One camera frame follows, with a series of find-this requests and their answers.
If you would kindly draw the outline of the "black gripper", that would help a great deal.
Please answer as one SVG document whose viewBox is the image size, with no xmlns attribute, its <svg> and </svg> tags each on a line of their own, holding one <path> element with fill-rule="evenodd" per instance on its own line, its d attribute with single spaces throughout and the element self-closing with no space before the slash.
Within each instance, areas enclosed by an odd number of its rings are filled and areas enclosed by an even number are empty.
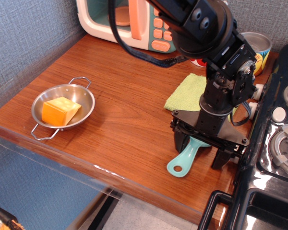
<svg viewBox="0 0 288 230">
<path fill-rule="evenodd" d="M 175 149 L 181 153 L 189 143 L 190 137 L 217 148 L 212 169 L 220 170 L 236 155 L 240 156 L 250 143 L 228 120 L 232 107 L 213 110 L 200 98 L 200 111 L 174 110 L 171 128 L 174 131 Z"/>
</svg>

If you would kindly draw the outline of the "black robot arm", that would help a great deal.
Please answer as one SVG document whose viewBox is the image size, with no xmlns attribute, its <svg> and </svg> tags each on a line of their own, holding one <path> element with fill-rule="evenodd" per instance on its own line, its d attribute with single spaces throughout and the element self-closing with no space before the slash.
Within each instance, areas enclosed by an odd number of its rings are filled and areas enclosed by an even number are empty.
<svg viewBox="0 0 288 230">
<path fill-rule="evenodd" d="M 213 169 L 241 157 L 249 140 L 228 120 L 233 109 L 253 97 L 255 52 L 237 32 L 228 6 L 221 0 L 153 0 L 169 26 L 176 50 L 206 64 L 206 87 L 197 112 L 174 110 L 171 127 L 182 152 L 194 137 L 217 148 Z"/>
</svg>

